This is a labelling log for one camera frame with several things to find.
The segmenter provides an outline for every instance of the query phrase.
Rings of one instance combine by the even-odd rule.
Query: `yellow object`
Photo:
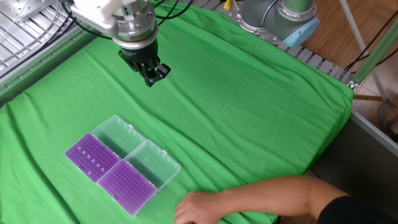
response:
[[[224,3],[224,9],[230,9],[231,8],[231,0],[226,0]]]

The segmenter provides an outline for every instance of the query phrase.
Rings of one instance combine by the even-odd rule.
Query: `human arm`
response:
[[[312,177],[262,180],[220,193],[190,192],[174,213],[175,224],[215,224],[234,212],[267,212],[283,216],[311,214],[315,218],[332,200],[347,195]]]

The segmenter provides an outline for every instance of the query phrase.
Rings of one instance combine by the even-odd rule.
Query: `purple tip rack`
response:
[[[97,182],[119,161],[91,134],[82,137],[65,155],[93,182]]]
[[[155,188],[124,161],[102,178],[99,184],[130,215],[135,214],[155,193]]]

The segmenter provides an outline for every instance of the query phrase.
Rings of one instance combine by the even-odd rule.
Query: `hand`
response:
[[[177,205],[175,224],[216,224],[228,214],[223,193],[190,192]]]

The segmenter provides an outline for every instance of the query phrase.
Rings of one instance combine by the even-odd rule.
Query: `metal rack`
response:
[[[46,41],[57,35],[56,31],[67,18],[58,1],[50,1],[53,4],[34,15],[24,13],[24,11],[38,11],[42,7],[37,5],[38,1],[49,2],[28,0],[27,5],[21,12],[21,4],[23,5],[25,2],[0,0],[0,79],[14,69],[19,62],[33,55]],[[10,14],[10,11],[17,12],[18,9],[23,17],[20,15],[13,23],[17,14],[12,16],[13,14]]]

